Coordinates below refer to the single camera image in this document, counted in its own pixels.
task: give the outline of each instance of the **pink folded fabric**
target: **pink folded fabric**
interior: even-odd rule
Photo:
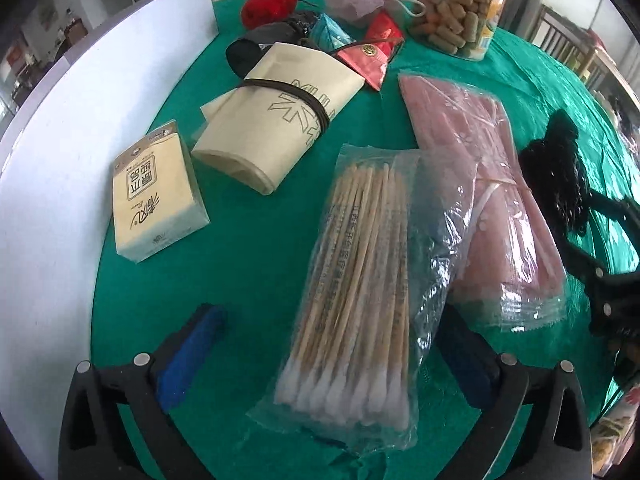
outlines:
[[[501,102],[454,83],[399,77],[418,146],[448,146],[478,163],[466,264],[449,300],[476,305],[489,324],[535,328],[564,317],[565,272],[545,219],[522,177]]]

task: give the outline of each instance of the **blue gripper pad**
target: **blue gripper pad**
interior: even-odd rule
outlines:
[[[191,381],[207,358],[213,343],[222,337],[225,327],[226,310],[217,305],[209,306],[158,377],[156,398],[164,412],[182,402]]]

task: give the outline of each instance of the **rolled beige bag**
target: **rolled beige bag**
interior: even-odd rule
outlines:
[[[364,84],[328,54],[288,43],[274,44],[245,79],[302,88],[320,101],[330,120]],[[272,88],[236,88],[201,110],[209,124],[193,156],[263,195],[280,185],[321,133],[307,103]]]

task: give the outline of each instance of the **white partition wall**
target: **white partition wall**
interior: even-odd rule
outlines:
[[[47,480],[90,354],[111,161],[216,34],[211,0],[142,0],[70,50],[0,140],[0,413]]]

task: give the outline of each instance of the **gold emblem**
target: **gold emblem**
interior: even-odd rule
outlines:
[[[366,56],[374,57],[376,55],[376,48],[373,45],[364,45],[362,51]]]

